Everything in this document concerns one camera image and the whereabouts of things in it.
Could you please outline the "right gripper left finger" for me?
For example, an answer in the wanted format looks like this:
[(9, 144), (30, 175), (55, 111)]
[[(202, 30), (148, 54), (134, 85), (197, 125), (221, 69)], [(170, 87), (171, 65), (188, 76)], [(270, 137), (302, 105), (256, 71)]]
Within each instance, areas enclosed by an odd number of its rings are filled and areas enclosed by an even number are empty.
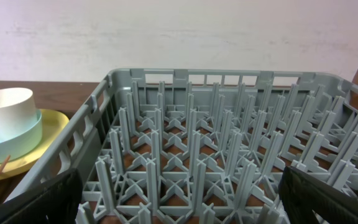
[(74, 223), (82, 189), (78, 169), (68, 169), (1, 204), (0, 223)]

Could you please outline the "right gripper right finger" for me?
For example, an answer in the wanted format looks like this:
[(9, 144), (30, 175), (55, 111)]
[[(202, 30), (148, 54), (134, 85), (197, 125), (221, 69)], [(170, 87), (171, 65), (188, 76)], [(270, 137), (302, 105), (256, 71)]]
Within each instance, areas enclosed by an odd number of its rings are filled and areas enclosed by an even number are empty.
[(278, 194), (291, 224), (318, 223), (316, 215), (329, 223), (358, 224), (358, 200), (295, 167), (284, 169)]

